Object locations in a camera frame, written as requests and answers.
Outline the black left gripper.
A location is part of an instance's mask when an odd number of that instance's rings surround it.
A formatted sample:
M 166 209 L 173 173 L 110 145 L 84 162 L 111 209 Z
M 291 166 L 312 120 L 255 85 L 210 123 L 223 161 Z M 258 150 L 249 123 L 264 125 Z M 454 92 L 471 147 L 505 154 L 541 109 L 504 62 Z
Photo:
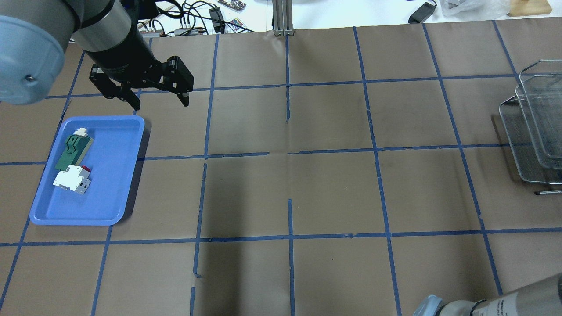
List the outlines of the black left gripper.
M 93 64 L 90 81 L 107 99 L 118 98 L 140 110 L 141 101 L 132 88 L 157 88 L 175 94 L 189 106 L 194 76 L 178 56 L 158 61 L 139 31 L 130 31 L 118 44 L 107 50 L 86 50 Z

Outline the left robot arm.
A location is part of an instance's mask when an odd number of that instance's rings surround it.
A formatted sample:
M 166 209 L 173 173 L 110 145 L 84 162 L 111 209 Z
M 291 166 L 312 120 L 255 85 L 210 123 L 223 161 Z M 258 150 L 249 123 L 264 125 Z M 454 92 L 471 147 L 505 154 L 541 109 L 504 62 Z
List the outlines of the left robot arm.
M 178 56 L 157 60 L 137 25 L 165 11 L 155 0 L 3 0 L 0 3 L 1 100 L 34 104 L 48 96 L 69 42 L 92 62 L 89 79 L 107 99 L 139 110 L 134 89 L 156 88 L 189 105 L 194 76 Z

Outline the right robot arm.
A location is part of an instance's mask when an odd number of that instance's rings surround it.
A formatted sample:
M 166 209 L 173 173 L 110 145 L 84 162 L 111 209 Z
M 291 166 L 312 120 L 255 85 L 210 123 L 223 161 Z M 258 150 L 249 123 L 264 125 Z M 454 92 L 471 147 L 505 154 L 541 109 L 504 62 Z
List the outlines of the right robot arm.
M 445 302 L 435 295 L 426 297 L 414 316 L 560 316 L 562 314 L 560 273 L 518 288 L 498 298 L 471 302 Z

